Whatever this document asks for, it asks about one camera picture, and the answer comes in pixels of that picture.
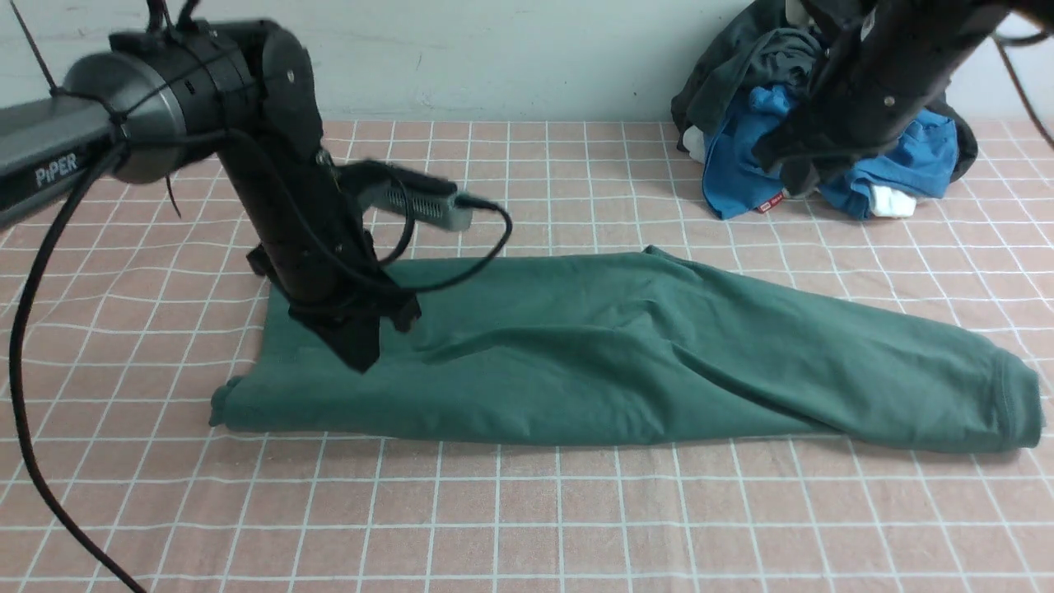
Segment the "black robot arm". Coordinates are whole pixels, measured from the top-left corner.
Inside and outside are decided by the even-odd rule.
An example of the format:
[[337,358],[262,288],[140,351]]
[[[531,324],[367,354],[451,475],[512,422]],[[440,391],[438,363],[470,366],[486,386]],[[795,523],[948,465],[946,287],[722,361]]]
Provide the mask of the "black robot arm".
[[956,68],[993,39],[998,50],[1052,34],[1050,1],[877,1],[858,21],[806,8],[833,34],[806,97],[754,143],[761,169],[786,190],[811,193],[861,159],[897,146]]

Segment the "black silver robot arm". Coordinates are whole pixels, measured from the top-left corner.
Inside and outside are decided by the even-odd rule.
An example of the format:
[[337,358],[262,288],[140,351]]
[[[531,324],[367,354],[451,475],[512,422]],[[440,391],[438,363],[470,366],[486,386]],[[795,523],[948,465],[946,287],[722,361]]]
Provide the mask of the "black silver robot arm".
[[385,274],[321,136],[311,58],[278,23],[121,31],[48,97],[2,108],[2,226],[101,176],[154,184],[217,156],[259,237],[254,270],[363,372],[379,359],[380,319],[407,331],[419,307]]

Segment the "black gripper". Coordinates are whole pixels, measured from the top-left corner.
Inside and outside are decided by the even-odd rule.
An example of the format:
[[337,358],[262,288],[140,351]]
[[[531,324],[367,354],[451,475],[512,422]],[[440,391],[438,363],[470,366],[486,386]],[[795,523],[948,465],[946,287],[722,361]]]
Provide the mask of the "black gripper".
[[292,318],[359,374],[380,356],[380,315],[399,333],[421,318],[417,292],[385,294],[347,274],[352,268],[384,284],[366,248],[362,213],[335,179],[334,161],[319,139],[295,146],[280,136],[234,136],[218,152],[282,289]]
[[792,193],[809,193],[896,146],[948,83],[948,41],[936,33],[842,33],[809,96],[754,143]]

